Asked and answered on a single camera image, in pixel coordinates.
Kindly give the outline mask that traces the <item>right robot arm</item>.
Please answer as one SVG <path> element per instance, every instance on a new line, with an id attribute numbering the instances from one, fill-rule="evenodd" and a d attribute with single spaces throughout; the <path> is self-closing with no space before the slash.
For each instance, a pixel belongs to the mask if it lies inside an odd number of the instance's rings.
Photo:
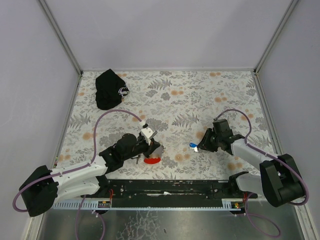
<path id="1" fill-rule="evenodd" d="M 302 177 L 295 160 L 289 154 L 273 156 L 250 144 L 241 134 L 234 134 L 226 119 L 213 122 L 195 150 L 222 150 L 239 157 L 259 170 L 258 175 L 242 172 L 230 177 L 242 192 L 261 195 L 274 207 L 306 196 Z"/>

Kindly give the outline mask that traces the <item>blue key tag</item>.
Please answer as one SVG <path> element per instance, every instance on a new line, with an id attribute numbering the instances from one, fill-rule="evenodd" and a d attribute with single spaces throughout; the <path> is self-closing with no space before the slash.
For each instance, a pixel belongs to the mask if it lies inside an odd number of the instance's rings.
<path id="1" fill-rule="evenodd" d="M 189 147 L 194 151 L 194 152 L 198 152 L 199 150 L 198 150 L 198 146 L 197 146 L 197 144 L 195 144 L 195 143 L 190 143 L 189 144 Z"/>

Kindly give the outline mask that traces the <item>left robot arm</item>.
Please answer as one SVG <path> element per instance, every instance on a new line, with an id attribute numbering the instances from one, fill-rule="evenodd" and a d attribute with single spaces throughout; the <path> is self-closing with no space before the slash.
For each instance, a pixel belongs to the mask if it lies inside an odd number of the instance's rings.
<path id="1" fill-rule="evenodd" d="M 103 187 L 99 177 L 123 167 L 129 159 L 152 155 L 160 159 L 164 147 L 153 138 L 126 133 L 114 145 L 103 150 L 92 163 L 79 163 L 65 168 L 37 167 L 20 186 L 19 192 L 30 217 L 48 211 L 55 203 L 82 195 L 94 195 Z"/>

